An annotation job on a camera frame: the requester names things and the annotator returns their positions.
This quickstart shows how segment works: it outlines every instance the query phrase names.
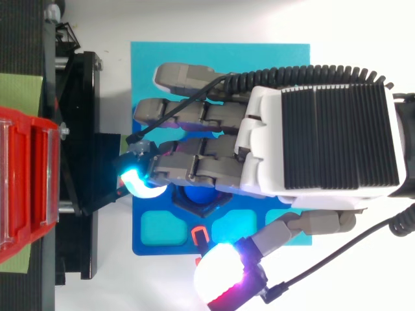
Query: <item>blue tray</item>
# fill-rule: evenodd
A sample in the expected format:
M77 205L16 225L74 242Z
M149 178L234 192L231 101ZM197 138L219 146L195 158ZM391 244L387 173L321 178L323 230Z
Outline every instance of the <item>blue tray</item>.
M152 82L156 68L165 62L202 64L217 72L244 72L269 67L308 65L310 46L298 44L231 44L231 43L165 43L132 42L133 109L144 98L161 97L181 100L182 97L160 91ZM133 130L140 125L133 121ZM146 139L186 140L189 137L214 137L220 134L186 133L181 129L156 129ZM235 242L254 234L290 208L276 198L262 200L234 196L206 219L174 206L171 187L154 199L133 199L133 250L137 255L169 255L198 253L191 238L192 228L204 225L211 243ZM193 191L201 200L211 196L211 189ZM289 245L311 245L311 237L300 235Z

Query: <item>cyan light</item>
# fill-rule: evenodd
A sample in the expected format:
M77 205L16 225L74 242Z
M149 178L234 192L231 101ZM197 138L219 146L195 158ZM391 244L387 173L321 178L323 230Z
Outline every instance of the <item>cyan light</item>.
M167 186L150 188L138 176L138 171L132 168L121 175L121 179L133 196L141 199L155 198L165 192Z
M242 282L244 264L231 244L217 244L200 261L195 271L195 289L206 304Z

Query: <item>black wire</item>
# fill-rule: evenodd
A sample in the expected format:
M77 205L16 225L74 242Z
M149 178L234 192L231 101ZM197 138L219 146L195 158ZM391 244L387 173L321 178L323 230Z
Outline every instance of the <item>black wire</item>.
M197 91L194 95L192 95L189 98L187 98L186 100L184 100L179 106L175 107L173 110L171 110L170 112L166 113L164 115L164 117L158 119L155 123L151 124L150 126L148 126L147 128L145 128L144 130L141 130L140 132L136 132L136 133L133 133L130 136L128 136L126 138L127 143L128 144L134 144L134 143L140 141L144 137L145 134L151 132L152 130L154 130L155 128L157 128L161 124L163 124L165 121L169 120L176 113L178 113L179 111L181 111L184 108L186 108L192 102L194 102L194 101L202 98L208 91L210 91L216 85L218 85L223 80L225 80L225 78L227 76L228 75L223 75L223 76L220 76L220 77L214 79L212 82L210 82L209 84L207 84L205 87L203 87L202 89L200 89L199 91Z
M389 224L392 218L388 218L386 220L383 220L382 222L379 222L377 225L374 225L373 227L367 229L365 232L359 234L356 236L353 240L349 241L347 244L344 244L341 248L336 250L334 253L327 256L325 259L321 260L318 264L315 264L313 267L309 268L308 270L305 270L303 273L297 275L295 278L289 280L285 283L287 287L290 287L297 282L300 282L302 279L308 277L310 274L314 273L315 271L319 270L320 268L324 267L326 264L331 262L333 259L337 258L339 255L343 254L345 251L350 249L352 246L359 243L361 240L366 238L367 236L371 235L372 233L378 231L379 229L385 227Z
M396 214L395 216L379 222L377 225L367 229L365 232L356 236L353 240L349 241L347 244L344 244L341 248L336 250L334 253L327 256L325 259L321 260L319 263L315 264L308 270L297 275L295 278L289 280L288 282L282 282L278 285L271 287L266 294L262 295L262 298L265 303L270 303L271 301L277 299L284 292L286 292L290 286L300 282L301 280L308 277L310 274L316 272L320 268L324 267L326 264L331 262L333 259L337 258L345 251L350 249L352 246L359 243L361 240L367 236L375 233L380 228L389 225L389 229L396 236L407 236L412 232L415 232L415 204L412 204L410 207L405 209L403 212Z
M288 282L282 282L278 285L271 287L269 290L267 290L267 292L264 295L261 296L262 299L264 300L265 303L270 303L274 301L279 296L284 294L289 289L290 286L296 284L297 282L300 282L304 278L308 277L310 274L313 274L314 272L316 272L317 270L319 270L320 268L324 267L326 264L331 262L333 259L337 258L341 254L343 254L345 251L347 251L348 249L350 249L351 247L359 243L361 240L363 240L367 236L376 232L380 228L385 227L392 221L393 218L394 217L383 220L382 222L379 222L377 225L374 225L373 227L367 229L365 232L359 234L353 240L349 241L347 244L344 244L341 248L336 250L334 253L330 254L325 259L321 260L320 262L318 262L317 264L315 264L308 270L305 270L303 273L297 275L295 278L289 280Z

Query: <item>white surface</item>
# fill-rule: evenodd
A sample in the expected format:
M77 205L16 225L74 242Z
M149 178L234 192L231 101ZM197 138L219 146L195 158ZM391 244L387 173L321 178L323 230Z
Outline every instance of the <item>white surface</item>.
M415 88L413 11L407 0L67 0L65 19L85 50L104 61L101 102L117 114L110 125L128 131L120 104L130 107L130 41L311 43L314 64L365 66ZM263 261L270 284L286 281L408 202L387 200L358 216L352 233L318 237L312 247L279 249ZM374 234L271 305L252 299L241 310L410 310L415 234ZM91 281L67 275L56 289L57 311L202 311L193 288L195 256L138 257L132 253L131 207L105 207L99 216L99 270Z

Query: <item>green paper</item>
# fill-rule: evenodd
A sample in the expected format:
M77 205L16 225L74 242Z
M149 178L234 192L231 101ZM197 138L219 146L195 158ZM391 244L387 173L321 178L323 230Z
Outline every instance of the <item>green paper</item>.
M0 272L27 273L31 245L27 244L18 254L0 264Z
M0 106L37 116L42 80L41 76L0 73ZM30 244L26 245L18 254L0 264L0 272L27 273L30 249Z
M0 73L0 106L38 115L42 80L41 76Z

